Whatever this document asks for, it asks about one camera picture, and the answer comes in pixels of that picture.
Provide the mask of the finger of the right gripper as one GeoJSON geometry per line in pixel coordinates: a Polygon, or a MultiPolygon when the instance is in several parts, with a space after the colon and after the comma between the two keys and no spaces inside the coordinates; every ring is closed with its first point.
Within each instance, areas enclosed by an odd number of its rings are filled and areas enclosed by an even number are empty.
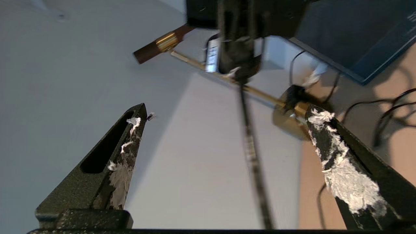
{"type": "Polygon", "coordinates": [[[236,41],[239,33],[240,0],[218,1],[218,29],[220,39],[219,72],[229,73],[236,67],[236,41]]]}
{"type": "Polygon", "coordinates": [[[254,0],[244,0],[245,32],[248,37],[243,44],[243,63],[241,67],[241,81],[248,81],[258,73],[261,67],[261,55],[256,55],[255,40],[258,38],[257,16],[254,0]]]}

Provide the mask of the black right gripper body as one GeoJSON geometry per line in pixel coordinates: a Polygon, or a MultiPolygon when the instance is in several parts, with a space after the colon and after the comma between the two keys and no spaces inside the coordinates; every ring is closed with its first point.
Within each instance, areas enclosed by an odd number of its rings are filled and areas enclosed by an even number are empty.
{"type": "Polygon", "coordinates": [[[187,0],[187,24],[254,38],[295,36],[308,0],[187,0]]]}

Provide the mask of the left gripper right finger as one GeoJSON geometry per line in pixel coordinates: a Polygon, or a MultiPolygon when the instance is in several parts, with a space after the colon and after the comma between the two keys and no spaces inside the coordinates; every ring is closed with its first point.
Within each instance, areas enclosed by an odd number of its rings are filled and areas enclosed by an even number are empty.
{"type": "Polygon", "coordinates": [[[305,113],[327,188],[346,228],[415,228],[416,190],[407,179],[316,105],[305,113]]]}

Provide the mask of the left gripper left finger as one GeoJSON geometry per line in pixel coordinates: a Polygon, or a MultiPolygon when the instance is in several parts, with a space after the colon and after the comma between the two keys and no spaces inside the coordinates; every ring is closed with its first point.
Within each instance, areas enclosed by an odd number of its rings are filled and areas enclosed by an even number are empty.
{"type": "Polygon", "coordinates": [[[129,108],[40,203],[40,228],[132,228],[124,209],[147,109],[129,108]]]}

